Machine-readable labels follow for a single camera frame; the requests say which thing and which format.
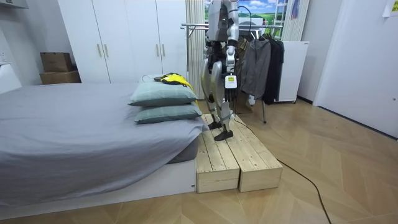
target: white door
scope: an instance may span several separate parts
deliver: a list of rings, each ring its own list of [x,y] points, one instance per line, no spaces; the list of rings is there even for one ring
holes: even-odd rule
[[[155,0],[126,0],[134,71],[144,75],[163,74]]]
[[[109,83],[91,0],[58,0],[82,83]]]
[[[93,0],[111,83],[138,82],[124,0]]]
[[[398,17],[362,3],[341,3],[314,104],[398,138]]]
[[[181,23],[187,22],[185,0],[157,0],[156,5],[163,72],[187,78],[185,31],[181,30]]]

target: bed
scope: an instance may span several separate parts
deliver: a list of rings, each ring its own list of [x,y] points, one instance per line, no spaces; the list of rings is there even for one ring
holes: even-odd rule
[[[140,108],[127,104],[135,88],[0,94],[0,219],[194,191],[196,139],[206,125],[136,124]]]

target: clothing rack pole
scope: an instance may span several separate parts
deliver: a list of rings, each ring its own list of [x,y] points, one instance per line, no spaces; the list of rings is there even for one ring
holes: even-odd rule
[[[208,30],[209,24],[181,24],[181,29],[186,29],[186,38],[187,38],[187,76],[189,74],[189,38],[193,34],[195,30]],[[250,27],[253,28],[249,29],[240,29],[240,27]],[[256,32],[257,39],[259,38],[259,29],[260,28],[271,28],[271,29],[281,29],[283,26],[276,26],[276,25],[239,25],[239,31],[253,31]],[[261,107],[262,107],[262,122],[264,124],[267,123],[266,121],[266,104],[261,100]]]

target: cardboard box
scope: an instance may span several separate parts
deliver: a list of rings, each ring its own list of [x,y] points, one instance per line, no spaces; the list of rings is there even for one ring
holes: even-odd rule
[[[43,85],[60,83],[81,83],[78,71],[45,72],[40,74]]]
[[[70,72],[73,71],[69,53],[42,52],[44,72]]]

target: robot leg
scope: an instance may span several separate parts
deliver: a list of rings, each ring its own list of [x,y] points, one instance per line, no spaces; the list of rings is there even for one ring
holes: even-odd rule
[[[213,94],[211,93],[211,75],[208,70],[208,58],[205,59],[205,63],[202,68],[201,74],[201,88],[205,94],[207,108],[210,111],[211,117],[213,118],[213,122],[209,124],[209,129],[221,128],[222,124],[220,123],[220,119],[217,117],[216,111],[216,103],[213,98]]]
[[[218,61],[214,63],[211,72],[211,92],[217,105],[217,113],[220,117],[221,124],[223,125],[223,132],[214,137],[215,141],[222,141],[234,135],[233,132],[229,129],[231,110],[229,109],[229,102],[224,100],[225,88],[221,72],[222,63]]]

